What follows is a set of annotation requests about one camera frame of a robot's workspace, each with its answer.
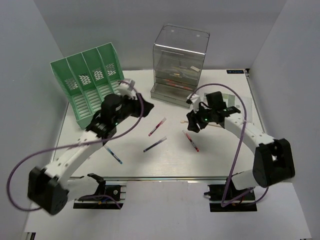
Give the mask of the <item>blue pen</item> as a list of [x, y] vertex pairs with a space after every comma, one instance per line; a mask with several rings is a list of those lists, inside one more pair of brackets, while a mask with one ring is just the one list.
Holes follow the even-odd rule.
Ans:
[[123, 162], [116, 156], [116, 154], [109, 147], [105, 147], [105, 149], [108, 151], [108, 153], [110, 153], [113, 156], [113, 158], [117, 160], [118, 163], [120, 163], [121, 165], [123, 164]]

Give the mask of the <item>yellow highlighter pen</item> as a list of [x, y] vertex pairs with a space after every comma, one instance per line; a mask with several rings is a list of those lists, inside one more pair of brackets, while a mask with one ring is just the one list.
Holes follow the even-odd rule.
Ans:
[[183, 66], [176, 66], [176, 65], [172, 65], [171, 66], [173, 69], [179, 70], [179, 71], [189, 71], [190, 69], [187, 67], [183, 67]]

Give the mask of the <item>clear plastic drawer cabinet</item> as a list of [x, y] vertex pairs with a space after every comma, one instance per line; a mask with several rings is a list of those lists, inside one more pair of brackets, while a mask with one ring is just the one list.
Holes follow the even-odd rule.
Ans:
[[[153, 99], [189, 108], [187, 97], [199, 84], [210, 39], [208, 31], [179, 25], [166, 24], [153, 45], [154, 85], [150, 91]], [[189, 70], [177, 70], [171, 66], [182, 66]], [[199, 72], [191, 69], [194, 66]], [[173, 80], [192, 90], [167, 85], [164, 79]]]

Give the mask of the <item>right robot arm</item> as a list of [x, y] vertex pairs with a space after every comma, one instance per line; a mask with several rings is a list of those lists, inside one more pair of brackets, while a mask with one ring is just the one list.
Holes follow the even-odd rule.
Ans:
[[260, 186], [267, 188], [296, 175], [291, 145], [288, 140], [275, 139], [245, 120], [244, 111], [228, 107], [222, 93], [206, 95], [203, 103], [197, 94], [190, 94], [186, 102], [193, 109], [187, 114], [189, 131], [198, 133], [208, 124], [215, 123], [234, 134], [240, 144], [245, 144], [253, 153], [252, 169], [233, 173], [227, 178], [226, 195], [236, 200], [244, 190]]

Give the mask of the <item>beige eraser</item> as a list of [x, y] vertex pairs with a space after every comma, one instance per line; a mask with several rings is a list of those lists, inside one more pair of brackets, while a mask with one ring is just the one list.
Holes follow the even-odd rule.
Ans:
[[200, 69], [197, 68], [197, 67], [195, 67], [195, 66], [191, 66], [190, 68], [191, 68], [192, 70], [196, 71], [196, 72], [199, 72], [199, 71], [200, 71]]

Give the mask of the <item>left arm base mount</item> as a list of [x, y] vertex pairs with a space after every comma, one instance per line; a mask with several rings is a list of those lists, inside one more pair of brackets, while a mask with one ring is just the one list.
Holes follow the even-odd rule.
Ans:
[[95, 180], [98, 184], [95, 192], [76, 199], [73, 209], [82, 210], [120, 210], [126, 198], [126, 185], [121, 183], [107, 183], [106, 180], [94, 173], [89, 173], [87, 177]]

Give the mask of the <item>red orange highlighter pen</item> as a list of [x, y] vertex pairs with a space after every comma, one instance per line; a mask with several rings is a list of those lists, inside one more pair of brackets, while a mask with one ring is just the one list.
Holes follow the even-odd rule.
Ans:
[[188, 91], [192, 91], [192, 88], [186, 87], [186, 86], [182, 86], [182, 85], [177, 85], [177, 84], [172, 84], [172, 83], [167, 83], [168, 86], [171, 87], [176, 87], [176, 88], [180, 88], [180, 89], [184, 89], [184, 90], [188, 90]]

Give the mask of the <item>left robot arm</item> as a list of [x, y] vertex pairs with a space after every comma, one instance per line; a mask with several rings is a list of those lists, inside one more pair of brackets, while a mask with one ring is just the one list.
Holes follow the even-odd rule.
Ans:
[[140, 93], [133, 98], [114, 93], [107, 95], [76, 147], [69, 147], [45, 167], [34, 167], [30, 171], [28, 198], [52, 216], [58, 214], [69, 201], [106, 198], [103, 177], [94, 173], [76, 180], [70, 177], [116, 134], [118, 124], [128, 117], [145, 118], [153, 108], [154, 104], [145, 101]]

